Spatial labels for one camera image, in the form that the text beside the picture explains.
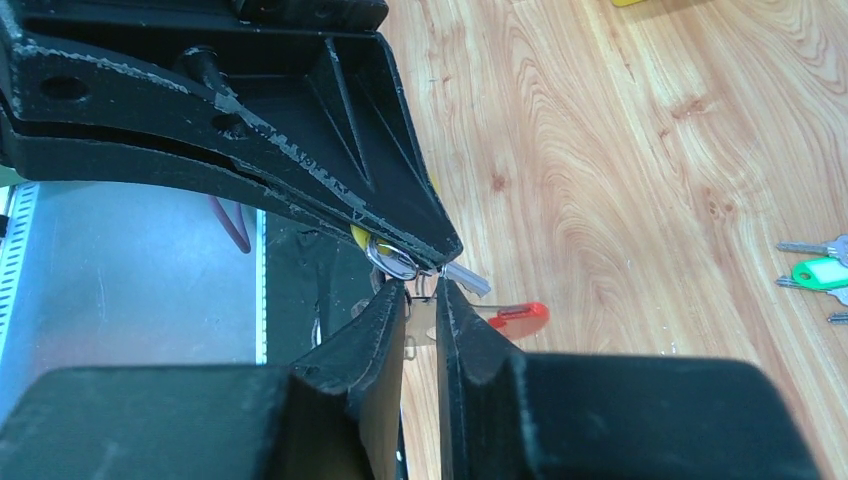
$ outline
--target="red wire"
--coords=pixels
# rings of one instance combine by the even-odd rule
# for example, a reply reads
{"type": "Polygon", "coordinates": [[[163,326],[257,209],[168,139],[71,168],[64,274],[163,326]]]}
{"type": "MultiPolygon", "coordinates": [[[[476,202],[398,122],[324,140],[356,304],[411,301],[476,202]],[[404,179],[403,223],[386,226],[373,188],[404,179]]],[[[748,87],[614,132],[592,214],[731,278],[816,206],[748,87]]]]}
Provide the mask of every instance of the red wire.
{"type": "Polygon", "coordinates": [[[221,205],[221,201],[218,200],[218,197],[214,195],[208,195],[209,205],[212,207],[212,212],[215,213],[215,217],[218,218],[218,221],[221,222],[221,226],[224,227],[224,230],[227,231],[227,235],[233,239],[236,246],[242,253],[250,253],[250,237],[247,235],[247,226],[244,224],[244,214],[242,213],[242,205],[240,203],[236,203],[236,221],[238,222],[238,229],[233,225],[233,221],[230,220],[230,216],[227,215],[227,212],[224,210],[224,206],[221,205]]]}

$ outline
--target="hole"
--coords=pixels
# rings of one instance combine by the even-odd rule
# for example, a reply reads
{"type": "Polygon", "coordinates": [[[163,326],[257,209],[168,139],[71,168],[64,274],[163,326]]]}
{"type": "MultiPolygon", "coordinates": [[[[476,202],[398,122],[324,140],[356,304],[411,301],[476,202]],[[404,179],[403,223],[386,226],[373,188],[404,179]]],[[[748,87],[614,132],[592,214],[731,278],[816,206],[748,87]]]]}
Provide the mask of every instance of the hole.
{"type": "Polygon", "coordinates": [[[333,4],[325,2],[318,7],[318,10],[315,10],[315,16],[318,18],[327,18],[333,14],[333,10],[333,4]]]}
{"type": "Polygon", "coordinates": [[[41,82],[41,93],[53,100],[82,100],[88,96],[88,85],[74,77],[50,77],[41,82]]]}
{"type": "Polygon", "coordinates": [[[247,138],[247,126],[241,117],[234,113],[218,115],[212,118],[212,127],[228,140],[247,138]]]}

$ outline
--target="key tag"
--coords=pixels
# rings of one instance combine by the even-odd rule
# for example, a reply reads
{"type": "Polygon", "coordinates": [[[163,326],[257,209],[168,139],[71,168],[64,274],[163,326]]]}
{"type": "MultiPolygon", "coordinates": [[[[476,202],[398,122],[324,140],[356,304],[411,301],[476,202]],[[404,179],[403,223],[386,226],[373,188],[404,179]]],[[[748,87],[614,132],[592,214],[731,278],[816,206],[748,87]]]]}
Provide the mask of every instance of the key tag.
{"type": "Polygon", "coordinates": [[[848,268],[835,258],[817,258],[795,265],[792,279],[804,288],[833,290],[848,286],[848,268]]]}

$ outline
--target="gray metal surface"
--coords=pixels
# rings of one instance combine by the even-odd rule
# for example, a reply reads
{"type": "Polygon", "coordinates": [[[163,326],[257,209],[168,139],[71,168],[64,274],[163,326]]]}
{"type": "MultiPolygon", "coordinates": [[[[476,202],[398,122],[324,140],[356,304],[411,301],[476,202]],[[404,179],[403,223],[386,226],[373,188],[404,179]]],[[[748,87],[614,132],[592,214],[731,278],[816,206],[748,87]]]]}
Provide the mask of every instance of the gray metal surface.
{"type": "MultiPolygon", "coordinates": [[[[19,274],[8,308],[0,292],[0,315],[10,313],[0,318],[0,423],[60,367],[261,361],[262,259],[239,251],[203,195],[114,183],[31,192],[28,232],[15,243],[26,260],[9,265],[11,228],[0,259],[0,282],[19,274]]],[[[256,247],[256,212],[245,213],[256,247]]]]}

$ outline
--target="wooden table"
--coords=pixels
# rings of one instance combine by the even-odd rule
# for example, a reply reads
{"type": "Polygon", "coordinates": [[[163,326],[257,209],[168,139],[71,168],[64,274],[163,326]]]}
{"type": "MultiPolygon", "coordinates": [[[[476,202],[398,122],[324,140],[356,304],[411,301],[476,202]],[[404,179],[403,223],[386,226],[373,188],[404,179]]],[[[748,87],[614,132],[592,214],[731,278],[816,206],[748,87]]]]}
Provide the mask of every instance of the wooden table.
{"type": "MultiPolygon", "coordinates": [[[[390,7],[461,260],[551,309],[521,346],[753,362],[848,478],[848,307],[773,284],[803,258],[775,243],[848,233],[848,3],[390,7]]],[[[405,371],[412,479],[439,475],[433,359],[405,371]]]]}

